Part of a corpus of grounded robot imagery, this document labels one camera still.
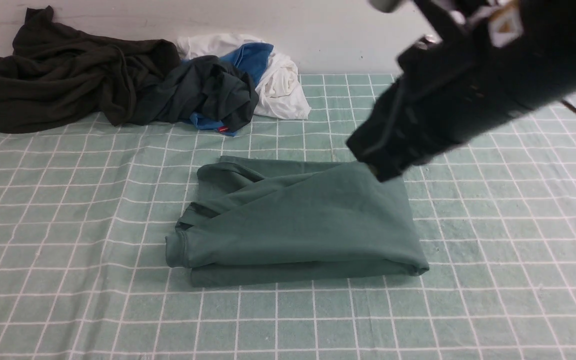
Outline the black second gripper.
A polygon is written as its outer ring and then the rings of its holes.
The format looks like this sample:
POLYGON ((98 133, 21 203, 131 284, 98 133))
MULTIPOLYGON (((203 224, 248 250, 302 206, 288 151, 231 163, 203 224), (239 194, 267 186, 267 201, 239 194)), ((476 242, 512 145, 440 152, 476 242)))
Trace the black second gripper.
POLYGON ((399 57, 402 75, 347 147, 380 182, 398 177, 553 102, 546 71, 558 48, 558 37, 542 31, 495 47, 487 30, 410 47, 399 57))

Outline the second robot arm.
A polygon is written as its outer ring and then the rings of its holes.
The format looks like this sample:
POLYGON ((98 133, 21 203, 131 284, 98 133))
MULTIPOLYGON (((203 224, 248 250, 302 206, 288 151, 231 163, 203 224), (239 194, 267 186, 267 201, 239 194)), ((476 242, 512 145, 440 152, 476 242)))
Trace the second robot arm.
POLYGON ((576 93, 576 0, 416 0, 429 36, 347 139, 380 182, 576 93))

